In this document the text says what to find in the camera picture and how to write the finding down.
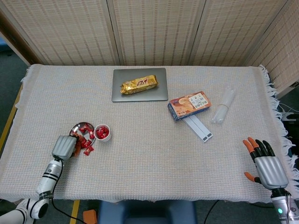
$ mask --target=woven fabric partition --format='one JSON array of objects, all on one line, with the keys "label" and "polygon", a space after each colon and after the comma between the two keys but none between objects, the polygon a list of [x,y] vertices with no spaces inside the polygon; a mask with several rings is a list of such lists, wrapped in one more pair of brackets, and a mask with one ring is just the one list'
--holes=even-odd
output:
[{"label": "woven fabric partition", "polygon": [[186,64],[203,2],[113,0],[124,65]]},{"label": "woven fabric partition", "polygon": [[207,0],[190,65],[238,66],[285,0]]},{"label": "woven fabric partition", "polygon": [[49,65],[115,65],[100,0],[2,0]]},{"label": "woven fabric partition", "polygon": [[262,63],[278,93],[299,80],[299,0],[273,22],[245,65]]}]

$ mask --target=orange fingertip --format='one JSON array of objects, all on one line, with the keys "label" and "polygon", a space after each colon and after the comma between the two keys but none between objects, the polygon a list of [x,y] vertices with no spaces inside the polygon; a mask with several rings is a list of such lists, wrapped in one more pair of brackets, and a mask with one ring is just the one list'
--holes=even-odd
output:
[{"label": "orange fingertip", "polygon": [[252,145],[249,142],[247,142],[246,140],[243,140],[243,143],[246,146],[246,148],[248,149],[249,153],[254,152],[254,149],[253,149]]},{"label": "orange fingertip", "polygon": [[253,148],[256,148],[258,147],[258,144],[256,143],[256,141],[254,141],[253,138],[251,137],[248,137],[248,141],[252,144]]},{"label": "orange fingertip", "polygon": [[250,173],[248,172],[244,172],[245,176],[247,177],[248,180],[254,182],[254,176],[251,175]]}]

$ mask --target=gold wrapper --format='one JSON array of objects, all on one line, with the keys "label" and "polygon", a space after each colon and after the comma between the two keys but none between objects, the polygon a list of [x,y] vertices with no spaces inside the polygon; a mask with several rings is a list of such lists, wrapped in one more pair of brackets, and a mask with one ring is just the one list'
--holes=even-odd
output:
[{"label": "gold wrapper", "polygon": [[121,85],[122,94],[133,94],[144,90],[155,88],[158,85],[157,78],[154,75],[137,78],[126,81]]}]

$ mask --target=biscuit box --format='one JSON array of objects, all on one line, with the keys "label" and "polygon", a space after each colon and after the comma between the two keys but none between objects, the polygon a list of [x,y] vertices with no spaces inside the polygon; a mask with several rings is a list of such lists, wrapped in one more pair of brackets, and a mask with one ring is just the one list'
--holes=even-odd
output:
[{"label": "biscuit box", "polygon": [[167,105],[175,120],[199,113],[210,106],[212,104],[203,91],[172,99]]}]

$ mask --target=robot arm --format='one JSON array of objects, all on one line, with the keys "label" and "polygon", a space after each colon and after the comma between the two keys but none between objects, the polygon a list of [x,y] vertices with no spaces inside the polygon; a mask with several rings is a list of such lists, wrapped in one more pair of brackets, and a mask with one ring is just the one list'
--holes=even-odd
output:
[{"label": "robot arm", "polygon": [[36,192],[39,200],[25,199],[15,210],[0,217],[0,224],[24,224],[30,219],[42,218],[48,209],[49,199],[53,198],[53,190],[62,173],[62,161],[69,159],[74,151],[77,139],[71,136],[60,136],[54,146],[52,160],[38,184]]},{"label": "robot arm", "polygon": [[291,194],[285,190],[289,181],[280,160],[268,142],[254,141],[251,137],[248,141],[244,140],[243,143],[256,165],[259,177],[248,172],[244,173],[245,176],[272,191],[271,200],[282,224],[299,224],[299,209]]}]

